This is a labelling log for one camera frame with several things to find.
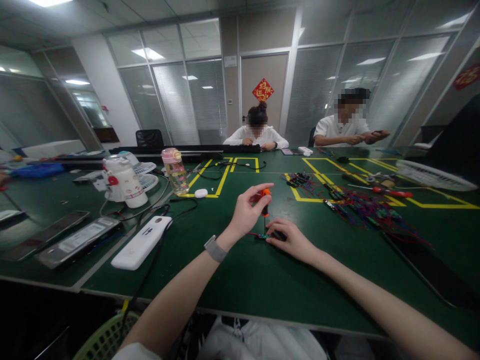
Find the green basket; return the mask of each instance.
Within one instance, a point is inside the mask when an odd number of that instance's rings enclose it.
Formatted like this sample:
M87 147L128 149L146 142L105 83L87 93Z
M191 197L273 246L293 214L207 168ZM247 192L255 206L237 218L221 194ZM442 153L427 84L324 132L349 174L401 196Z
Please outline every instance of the green basket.
M122 312L100 326L78 350L73 360L109 360L113 358L120 347L119 339L123 317L124 313ZM125 334L129 333L138 319L139 316L136 313L128 313L125 321Z

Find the red paper sign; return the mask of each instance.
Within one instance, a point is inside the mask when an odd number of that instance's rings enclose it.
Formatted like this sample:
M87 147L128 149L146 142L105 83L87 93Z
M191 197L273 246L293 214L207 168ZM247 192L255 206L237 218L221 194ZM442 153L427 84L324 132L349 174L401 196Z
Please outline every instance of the red paper sign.
M272 89L268 81L263 78L251 93L258 99L258 101L267 101L267 99L274 93L274 89Z
M468 69L462 71L453 82L453 86L457 90L462 90L468 85L476 82L480 79L480 63L469 67Z

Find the pink bottle cap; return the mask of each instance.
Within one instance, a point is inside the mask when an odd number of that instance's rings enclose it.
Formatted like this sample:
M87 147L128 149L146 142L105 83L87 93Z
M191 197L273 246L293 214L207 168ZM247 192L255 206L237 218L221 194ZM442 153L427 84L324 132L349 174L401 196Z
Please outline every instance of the pink bottle cap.
M175 164L182 160L182 153L174 147L163 149L161 159L164 164Z

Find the wristwatch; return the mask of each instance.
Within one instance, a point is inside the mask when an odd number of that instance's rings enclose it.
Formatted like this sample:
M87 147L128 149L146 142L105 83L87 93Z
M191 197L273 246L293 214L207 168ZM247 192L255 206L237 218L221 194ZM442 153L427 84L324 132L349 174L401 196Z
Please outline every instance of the wristwatch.
M215 241L217 237L213 235L208 241L203 245L206 252L211 256L213 260L217 263L222 263L222 261L227 256L228 252L225 252Z

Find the orange screwdriver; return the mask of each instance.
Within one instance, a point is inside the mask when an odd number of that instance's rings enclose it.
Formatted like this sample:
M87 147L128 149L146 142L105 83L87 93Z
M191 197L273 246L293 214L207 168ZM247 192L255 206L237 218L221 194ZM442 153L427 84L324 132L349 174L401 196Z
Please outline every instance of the orange screwdriver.
M379 194L387 194L391 195L397 198L413 198L413 194L411 192L406 192L406 191L392 191L388 189L384 189L378 186L374 187L366 187L366 186L358 186L358 185L352 185L348 184L348 186L354 187L354 188L362 188L362 189L369 189L372 190L374 193L379 193Z

